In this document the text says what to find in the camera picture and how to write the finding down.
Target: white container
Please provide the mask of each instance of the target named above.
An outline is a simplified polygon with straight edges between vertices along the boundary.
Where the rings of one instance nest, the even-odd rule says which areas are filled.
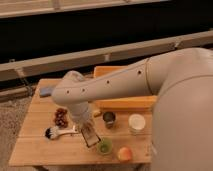
[[[140,134],[146,125],[146,120],[141,114],[132,114],[129,117],[129,128],[133,135]]]

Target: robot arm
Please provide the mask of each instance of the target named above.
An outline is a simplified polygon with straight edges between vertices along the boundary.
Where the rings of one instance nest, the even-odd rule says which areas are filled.
[[[153,110],[152,171],[213,169],[213,53],[184,49],[127,66],[86,81],[69,72],[53,91],[53,100],[87,122],[88,101],[158,95]]]

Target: small bowl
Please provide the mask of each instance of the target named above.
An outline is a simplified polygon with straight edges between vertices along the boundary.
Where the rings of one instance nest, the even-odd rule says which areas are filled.
[[[101,138],[101,141],[96,145],[99,154],[107,155],[112,152],[112,141],[109,138]]]

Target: dark background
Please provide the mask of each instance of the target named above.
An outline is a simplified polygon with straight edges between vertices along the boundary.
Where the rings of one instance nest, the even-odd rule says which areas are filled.
[[[169,1],[0,19],[0,63],[213,28],[213,1]]]

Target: gravel ground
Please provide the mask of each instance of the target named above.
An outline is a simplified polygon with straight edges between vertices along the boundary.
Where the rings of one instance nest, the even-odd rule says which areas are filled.
[[[0,171],[35,171],[33,167],[9,167],[8,161],[15,145],[31,98],[0,103]],[[148,171],[138,165],[46,166],[50,171]]]

